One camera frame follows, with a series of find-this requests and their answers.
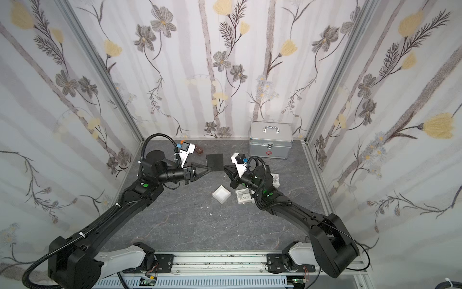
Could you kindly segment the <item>white bow jewelry box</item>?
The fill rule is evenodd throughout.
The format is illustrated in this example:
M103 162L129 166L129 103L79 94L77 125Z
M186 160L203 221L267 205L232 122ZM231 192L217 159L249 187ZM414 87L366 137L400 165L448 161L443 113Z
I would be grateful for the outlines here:
M235 193L239 205L253 202L249 189L236 190Z
M224 204L231 197L231 192L221 185L212 193L212 197L219 203Z

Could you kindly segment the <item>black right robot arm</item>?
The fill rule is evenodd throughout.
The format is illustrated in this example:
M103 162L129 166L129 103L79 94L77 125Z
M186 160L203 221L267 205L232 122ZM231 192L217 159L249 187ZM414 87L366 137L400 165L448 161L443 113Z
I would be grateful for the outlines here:
M270 167L260 157L246 158L237 154L233 165L225 165L224 172L231 180L231 188L244 185L251 191L257 208L281 217L308 235L314 257L320 269L337 278L360 255L362 245L348 232L339 216L328 216L304 208L285 196L273 185Z

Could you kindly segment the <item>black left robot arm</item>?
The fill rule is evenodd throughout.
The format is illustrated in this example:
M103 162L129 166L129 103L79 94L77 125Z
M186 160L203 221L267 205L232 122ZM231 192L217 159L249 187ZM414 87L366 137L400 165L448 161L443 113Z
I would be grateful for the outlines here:
M146 152L150 140L166 138L174 150L175 159L166 158L163 151ZM96 259L104 244L130 219L152 204L164 191L167 183L197 181L212 172L218 163L208 157L206 164L187 163L195 153L192 143L176 143L166 134L149 136L140 151L137 180L122 191L114 205L90 225L68 238L58 237L49 245L49 252L33 262L22 276L28 289L40 289L42 285L32 282L32 272L42 263L48 264L48 277L56 289L90 289L102 277L103 261Z

